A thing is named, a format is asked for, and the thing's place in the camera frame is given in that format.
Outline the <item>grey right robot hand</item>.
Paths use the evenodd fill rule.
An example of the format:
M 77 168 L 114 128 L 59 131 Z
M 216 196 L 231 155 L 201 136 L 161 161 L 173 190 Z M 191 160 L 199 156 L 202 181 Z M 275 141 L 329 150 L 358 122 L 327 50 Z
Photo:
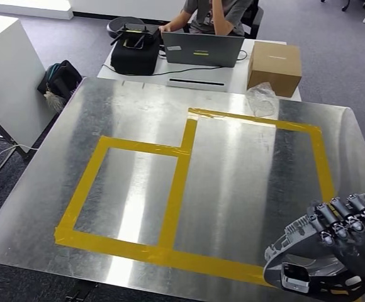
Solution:
M 365 193 L 351 194 L 345 201 L 313 201 L 307 218 L 323 246 L 348 271 L 365 279 Z

